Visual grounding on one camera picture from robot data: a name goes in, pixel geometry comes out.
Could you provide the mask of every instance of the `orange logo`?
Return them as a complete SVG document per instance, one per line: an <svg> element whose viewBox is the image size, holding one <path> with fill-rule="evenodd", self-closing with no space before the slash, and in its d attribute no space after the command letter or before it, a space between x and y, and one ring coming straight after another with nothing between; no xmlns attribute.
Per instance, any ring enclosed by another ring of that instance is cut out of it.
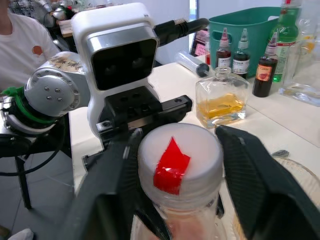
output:
<svg viewBox="0 0 320 240"><path fill-rule="evenodd" d="M40 46L34 46L32 48L32 53L33 54L37 54L38 56L40 56L43 53L43 51L42 51L42 48Z"/></svg>

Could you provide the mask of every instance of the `white label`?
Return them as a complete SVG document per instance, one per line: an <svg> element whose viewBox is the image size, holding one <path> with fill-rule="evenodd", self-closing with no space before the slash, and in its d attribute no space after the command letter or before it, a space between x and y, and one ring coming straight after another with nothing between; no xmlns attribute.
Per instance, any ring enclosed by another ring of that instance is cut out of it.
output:
<svg viewBox="0 0 320 240"><path fill-rule="evenodd" d="M288 56L288 49L293 44L295 44L295 42L286 42L286 43L279 42L276 45L276 55L278 56L279 60L278 60L278 64L276 66L274 74L284 73L287 56Z"/></svg>
<svg viewBox="0 0 320 240"><path fill-rule="evenodd" d="M218 67L230 67L231 57L219 58Z"/></svg>
<svg viewBox="0 0 320 240"><path fill-rule="evenodd" d="M249 69L250 60L238 61L233 59L232 71L235 74L246 74Z"/></svg>

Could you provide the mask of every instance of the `green bottle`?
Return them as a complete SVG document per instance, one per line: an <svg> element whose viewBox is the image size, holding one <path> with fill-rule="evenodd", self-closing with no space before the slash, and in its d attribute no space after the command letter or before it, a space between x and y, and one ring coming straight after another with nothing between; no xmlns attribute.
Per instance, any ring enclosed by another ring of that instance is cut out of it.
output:
<svg viewBox="0 0 320 240"><path fill-rule="evenodd" d="M302 0L282 0L278 23L271 31L270 39L275 32L278 32L276 55L279 57L279 60L273 76L274 82L281 82L286 66L288 48L298 38L299 29L296 21L299 17L301 4Z"/></svg>

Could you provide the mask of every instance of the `red tape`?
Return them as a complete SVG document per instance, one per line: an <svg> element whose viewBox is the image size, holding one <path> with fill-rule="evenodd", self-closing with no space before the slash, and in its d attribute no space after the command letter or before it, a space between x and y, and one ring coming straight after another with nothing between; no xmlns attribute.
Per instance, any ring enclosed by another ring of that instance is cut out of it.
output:
<svg viewBox="0 0 320 240"><path fill-rule="evenodd" d="M179 195L182 177L185 175L189 162L190 157L180 151L172 137L156 166L153 185L166 193Z"/></svg>

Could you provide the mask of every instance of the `white t-shirt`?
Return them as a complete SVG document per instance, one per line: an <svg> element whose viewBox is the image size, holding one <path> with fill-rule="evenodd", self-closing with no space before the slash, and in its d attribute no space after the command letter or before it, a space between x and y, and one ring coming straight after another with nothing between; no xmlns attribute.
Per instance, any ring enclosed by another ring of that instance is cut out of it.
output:
<svg viewBox="0 0 320 240"><path fill-rule="evenodd" d="M0 93L23 87L32 73L59 52L47 29L37 20L9 13L13 32L0 35Z"/></svg>

